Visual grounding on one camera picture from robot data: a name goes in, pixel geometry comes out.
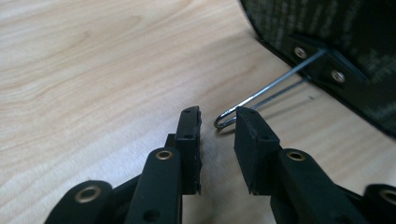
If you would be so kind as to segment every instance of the light wood surface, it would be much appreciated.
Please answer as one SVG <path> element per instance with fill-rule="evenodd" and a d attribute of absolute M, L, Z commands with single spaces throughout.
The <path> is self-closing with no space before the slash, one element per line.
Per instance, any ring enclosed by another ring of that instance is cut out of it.
<path fill-rule="evenodd" d="M 212 123 L 288 69 L 234 0 L 1 1 L 0 223 L 43 223 L 76 184 L 139 175 L 192 105 L 203 189 L 184 197 L 184 223 L 273 223 Z M 339 185 L 396 186 L 395 141 L 315 86 L 259 112 Z"/>

